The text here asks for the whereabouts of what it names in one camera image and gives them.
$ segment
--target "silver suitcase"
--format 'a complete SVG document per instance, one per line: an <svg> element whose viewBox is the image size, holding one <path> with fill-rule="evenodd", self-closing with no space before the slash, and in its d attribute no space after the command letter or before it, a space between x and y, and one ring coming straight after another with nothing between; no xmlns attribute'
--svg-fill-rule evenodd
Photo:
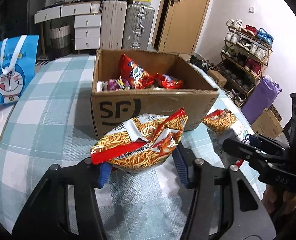
<svg viewBox="0 0 296 240"><path fill-rule="evenodd" d="M104 1L100 27L100 48L121 49L127 2Z"/></svg>
<svg viewBox="0 0 296 240"><path fill-rule="evenodd" d="M127 7L123 49L147 50L155 9L142 4Z"/></svg>

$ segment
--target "wooden door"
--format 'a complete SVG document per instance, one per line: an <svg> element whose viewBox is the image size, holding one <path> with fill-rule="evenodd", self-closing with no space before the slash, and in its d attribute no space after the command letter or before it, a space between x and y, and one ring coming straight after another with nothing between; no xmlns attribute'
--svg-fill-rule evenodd
<svg viewBox="0 0 296 240"><path fill-rule="evenodd" d="M158 51L191 54L208 0L170 0Z"/></svg>

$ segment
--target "checkered tablecloth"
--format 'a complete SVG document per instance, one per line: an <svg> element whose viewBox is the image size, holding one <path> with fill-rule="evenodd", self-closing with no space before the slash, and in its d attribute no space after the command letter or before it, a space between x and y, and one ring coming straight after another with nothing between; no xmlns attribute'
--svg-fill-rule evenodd
<svg viewBox="0 0 296 240"><path fill-rule="evenodd" d="M48 167L76 164L89 156L96 143L90 112L94 59L61 58L43 66L9 118L0 141L0 222L9 232ZM253 134L238 108L220 91L210 112L224 108L235 113ZM222 167L203 124L185 132L182 143L197 157ZM258 173L246 162L241 170L261 197L264 185ZM192 193L180 184L171 156L136 177L113 171L109 184L96 190L108 238L134 240L179 239ZM72 204L69 209L72 232L77 233Z"/></svg>

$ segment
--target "person's hand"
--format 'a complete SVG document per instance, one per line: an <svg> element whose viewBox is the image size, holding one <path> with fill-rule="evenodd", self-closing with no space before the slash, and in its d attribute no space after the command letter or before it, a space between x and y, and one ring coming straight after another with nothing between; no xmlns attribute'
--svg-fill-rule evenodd
<svg viewBox="0 0 296 240"><path fill-rule="evenodd" d="M285 191L282 198L285 206L282 214L280 215L290 214L296 208L296 193ZM273 186L267 185L263 194L263 204L268 213L272 213L275 210L276 200L277 193L274 191Z"/></svg>

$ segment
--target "doraemon gift bag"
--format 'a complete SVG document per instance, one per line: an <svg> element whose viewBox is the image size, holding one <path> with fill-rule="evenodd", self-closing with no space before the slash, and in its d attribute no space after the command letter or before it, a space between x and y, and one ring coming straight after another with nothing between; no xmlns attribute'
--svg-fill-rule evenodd
<svg viewBox="0 0 296 240"><path fill-rule="evenodd" d="M0 41L0 105L16 102L35 76L38 35Z"/></svg>

